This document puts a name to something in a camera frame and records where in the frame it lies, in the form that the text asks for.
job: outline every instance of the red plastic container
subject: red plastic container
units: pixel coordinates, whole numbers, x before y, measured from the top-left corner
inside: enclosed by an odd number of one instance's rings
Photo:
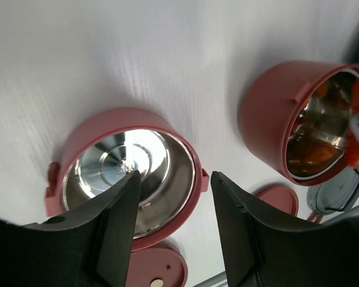
[[[85,150],[109,136],[135,129],[163,132],[179,139],[186,146],[194,161],[195,177],[190,196],[178,215],[157,231],[135,239],[132,250],[154,245],[176,231],[196,207],[200,193],[207,191],[209,176],[202,169],[193,147],[167,121],[152,112],[137,108],[118,108],[103,112],[86,120],[72,132],[63,148],[60,169],[57,169],[56,165],[51,165],[48,177],[52,179],[52,182],[50,182],[45,195],[47,215],[55,216],[65,211],[62,203],[63,181],[70,167]]]
[[[288,171],[288,137],[306,100],[325,81],[347,69],[359,73],[358,64],[293,61],[278,64],[262,74],[242,102],[239,128],[247,148],[260,160],[295,184],[321,184],[340,173],[342,157],[328,171],[299,180]]]

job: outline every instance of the pink lid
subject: pink lid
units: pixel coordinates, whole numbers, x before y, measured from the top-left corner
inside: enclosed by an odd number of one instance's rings
[[[266,188],[264,191],[261,191],[257,197],[290,215],[297,216],[298,214],[298,196],[290,187],[285,185],[276,185]]]
[[[126,287],[183,287],[187,275],[181,254],[159,243],[131,253]]]

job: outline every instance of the white table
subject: white table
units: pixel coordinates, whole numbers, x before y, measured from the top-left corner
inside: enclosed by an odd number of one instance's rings
[[[240,140],[240,93],[281,61],[341,61],[358,28],[359,0],[0,0],[0,217],[45,220],[45,173],[66,137],[125,105],[163,115],[209,173],[249,192],[291,185]],[[211,190],[172,240],[187,286],[224,270]]]

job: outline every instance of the food container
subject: food container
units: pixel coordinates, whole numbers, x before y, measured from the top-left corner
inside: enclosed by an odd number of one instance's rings
[[[278,64],[251,86],[239,113],[247,148],[295,184],[321,184],[340,173],[359,65]]]
[[[50,169],[48,216],[79,206],[136,169],[141,197],[132,250],[160,242],[190,216],[209,176],[191,145],[163,118],[142,109],[106,111],[72,132],[60,169]]]

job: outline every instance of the stainless steel inner container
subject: stainless steel inner container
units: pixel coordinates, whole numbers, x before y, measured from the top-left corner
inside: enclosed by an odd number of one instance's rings
[[[352,115],[352,86],[358,77],[353,70],[337,73],[306,101],[287,145],[287,167],[293,178],[322,175],[343,156]]]
[[[179,139],[154,130],[119,133],[87,149],[63,182],[65,209],[104,192],[133,170],[141,174],[134,238],[158,230],[186,204],[193,190],[195,166]]]

